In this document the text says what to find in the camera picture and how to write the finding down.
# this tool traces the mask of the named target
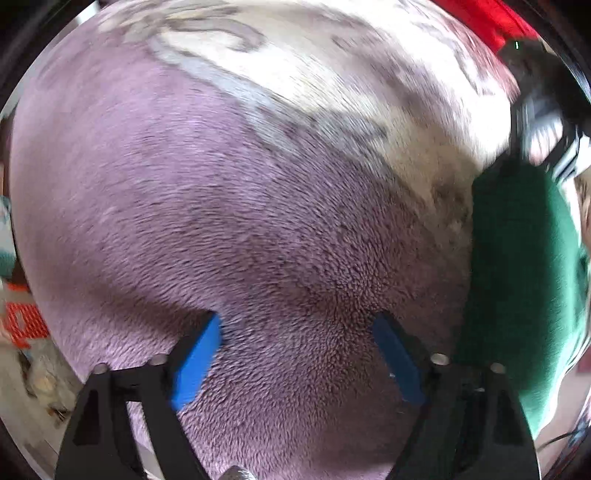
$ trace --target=fleece fabric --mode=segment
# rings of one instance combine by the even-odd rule
[[[416,411],[371,314],[451,353],[470,186],[513,87],[423,0],[115,3],[15,113],[15,236],[52,337],[85,379],[214,310],[222,347],[180,412],[212,478],[383,478]]]
[[[473,199],[472,279],[455,360],[503,364],[536,437],[587,344],[586,247],[539,167],[487,169]]]

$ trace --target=red fabric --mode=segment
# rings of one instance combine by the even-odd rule
[[[500,0],[433,0],[470,28],[493,51],[507,39],[538,38],[538,34]]]

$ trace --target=purple fleece blanket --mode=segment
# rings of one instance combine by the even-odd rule
[[[378,480],[417,412],[370,315],[452,347],[512,80],[426,1],[266,3],[115,4],[61,42],[15,116],[17,246],[82,379],[219,312],[180,413],[212,478]]]

